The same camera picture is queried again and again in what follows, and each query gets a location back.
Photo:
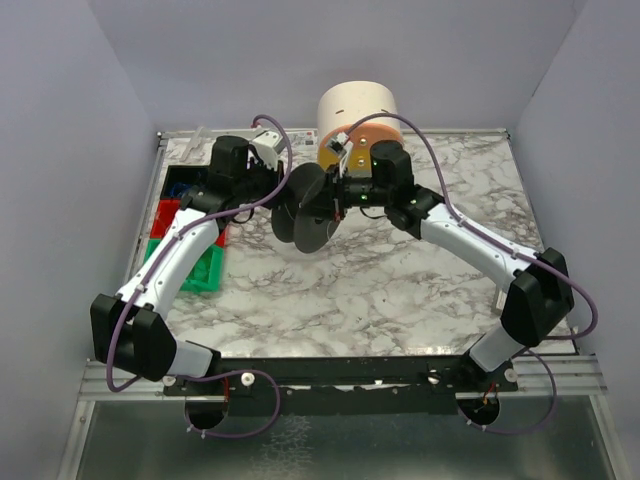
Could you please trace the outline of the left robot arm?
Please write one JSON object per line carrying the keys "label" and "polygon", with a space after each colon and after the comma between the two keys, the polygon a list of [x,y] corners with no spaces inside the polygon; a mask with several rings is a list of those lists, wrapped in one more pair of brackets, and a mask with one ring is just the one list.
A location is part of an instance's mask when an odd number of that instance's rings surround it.
{"label": "left robot arm", "polygon": [[151,381],[213,373],[219,353],[176,339],[165,318],[197,261],[231,220],[271,203],[283,188],[292,164],[279,156],[291,151],[287,135],[273,130],[251,140],[231,135],[215,140],[204,184],[182,196],[152,255],[115,295],[100,294],[91,304],[95,356],[109,371]]}

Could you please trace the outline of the black cable spool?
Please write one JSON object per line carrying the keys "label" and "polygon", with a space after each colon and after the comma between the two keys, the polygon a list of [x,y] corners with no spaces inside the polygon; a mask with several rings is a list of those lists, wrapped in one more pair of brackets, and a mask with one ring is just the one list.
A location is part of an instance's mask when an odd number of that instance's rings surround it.
{"label": "black cable spool", "polygon": [[305,254],[326,245],[340,222],[334,219],[333,203],[323,190],[325,171],[316,163],[303,163],[289,176],[271,210],[271,228],[278,240],[294,243]]}

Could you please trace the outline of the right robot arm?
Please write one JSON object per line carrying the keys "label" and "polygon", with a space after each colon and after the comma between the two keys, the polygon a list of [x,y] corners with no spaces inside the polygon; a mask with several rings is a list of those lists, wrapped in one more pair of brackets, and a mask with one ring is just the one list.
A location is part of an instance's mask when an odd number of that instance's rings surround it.
{"label": "right robot arm", "polygon": [[506,294],[500,322],[466,353],[489,373],[527,347],[539,345],[573,309],[564,256],[523,247],[464,218],[436,192],[415,183],[410,155],[401,143],[383,140],[370,149],[371,173],[346,171],[347,148],[329,142],[339,161],[319,170],[302,195],[293,223],[296,248],[313,253],[333,236],[350,208],[378,206],[397,229],[439,246],[483,273]]}

